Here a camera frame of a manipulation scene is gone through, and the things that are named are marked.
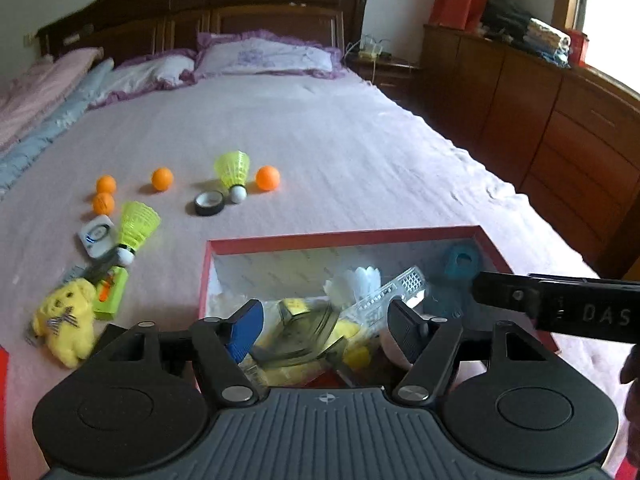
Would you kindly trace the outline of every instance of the blue blanket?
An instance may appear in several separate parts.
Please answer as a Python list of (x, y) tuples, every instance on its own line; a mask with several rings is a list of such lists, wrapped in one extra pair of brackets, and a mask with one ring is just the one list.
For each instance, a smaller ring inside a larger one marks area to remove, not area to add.
[(84, 115), (97, 96), (102, 80), (112, 69), (111, 58), (92, 69), (49, 117), (0, 157), (0, 201), (40, 154)]

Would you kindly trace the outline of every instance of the yellow toy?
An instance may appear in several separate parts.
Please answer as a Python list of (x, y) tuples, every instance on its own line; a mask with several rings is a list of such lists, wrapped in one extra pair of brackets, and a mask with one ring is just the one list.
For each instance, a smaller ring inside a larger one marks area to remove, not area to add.
[(34, 314), (36, 336), (47, 338), (47, 347), (67, 368), (89, 357), (94, 348), (95, 287), (83, 278), (53, 292)]

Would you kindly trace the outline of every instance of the yellow shuttlecock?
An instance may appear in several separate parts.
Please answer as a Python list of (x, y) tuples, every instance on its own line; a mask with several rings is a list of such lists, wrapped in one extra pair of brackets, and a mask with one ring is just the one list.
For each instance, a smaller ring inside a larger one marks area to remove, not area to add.
[(125, 202), (118, 234), (118, 258), (124, 267), (133, 262), (136, 251), (160, 225), (160, 217), (142, 202)]
[(240, 203), (246, 198), (246, 176), (249, 174), (249, 155), (243, 152), (229, 152), (220, 156), (213, 169), (220, 177), (222, 184), (229, 190), (229, 198), (233, 203)]

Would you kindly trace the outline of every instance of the plaid bow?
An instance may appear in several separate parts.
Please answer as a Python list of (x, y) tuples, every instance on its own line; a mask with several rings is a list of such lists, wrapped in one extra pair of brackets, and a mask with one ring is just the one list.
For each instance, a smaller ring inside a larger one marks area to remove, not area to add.
[(71, 314), (72, 309), (72, 306), (68, 306), (65, 309), (65, 313), (61, 316), (50, 317), (49, 319), (47, 319), (47, 326), (55, 335), (58, 335), (58, 333), (60, 332), (60, 325), (65, 321), (69, 323), (69, 325), (78, 328), (78, 320), (76, 319), (76, 316), (72, 316)]

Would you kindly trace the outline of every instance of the hand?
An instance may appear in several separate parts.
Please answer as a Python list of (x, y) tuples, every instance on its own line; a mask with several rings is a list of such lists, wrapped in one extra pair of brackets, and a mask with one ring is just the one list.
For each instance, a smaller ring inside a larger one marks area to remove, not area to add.
[(626, 459), (633, 467), (640, 467), (640, 345), (635, 345), (620, 370), (620, 383), (633, 381), (626, 395), (625, 416), (629, 421)]

